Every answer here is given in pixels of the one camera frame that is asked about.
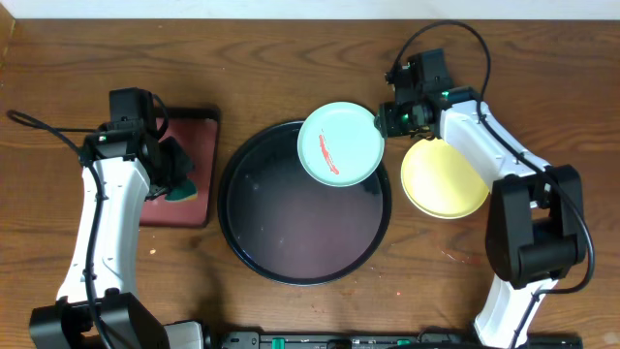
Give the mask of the pale green plate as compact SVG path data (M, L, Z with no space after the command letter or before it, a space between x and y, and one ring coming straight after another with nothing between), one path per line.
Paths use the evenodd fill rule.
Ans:
M385 140L371 111L350 102L334 102L319 107L302 122L296 148L303 169L314 179L348 187L377 170Z

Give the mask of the green scrubbing sponge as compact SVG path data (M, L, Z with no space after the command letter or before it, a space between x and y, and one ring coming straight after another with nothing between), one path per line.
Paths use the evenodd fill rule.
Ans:
M173 187L166 195L165 201L170 203L180 203L195 200L198 196L198 189L193 180L187 178Z

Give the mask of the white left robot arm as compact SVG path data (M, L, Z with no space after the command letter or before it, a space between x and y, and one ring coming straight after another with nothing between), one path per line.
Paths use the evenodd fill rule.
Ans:
M53 305L33 310L38 348L203 348L198 321L161 324L137 296L136 252L146 201L183 186L194 165L157 122L165 107L137 87L112 90L110 120L75 149L83 167L77 243Z

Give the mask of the yellow plate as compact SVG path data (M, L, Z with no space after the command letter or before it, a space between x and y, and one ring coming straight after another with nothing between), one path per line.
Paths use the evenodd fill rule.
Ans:
M414 206L441 219L468 216L489 195L487 185L465 157L438 139L418 141L407 151L400 179Z

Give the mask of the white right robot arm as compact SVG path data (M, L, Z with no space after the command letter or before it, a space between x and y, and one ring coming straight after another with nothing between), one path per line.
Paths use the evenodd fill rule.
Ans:
M553 167L520 144L481 92L455 86L441 49L394 62L386 81L394 99L375 118L382 136L429 133L451 145L489 186L485 251L494 279L474 329L485 347L526 344L543 298L579 292L594 273L577 170Z

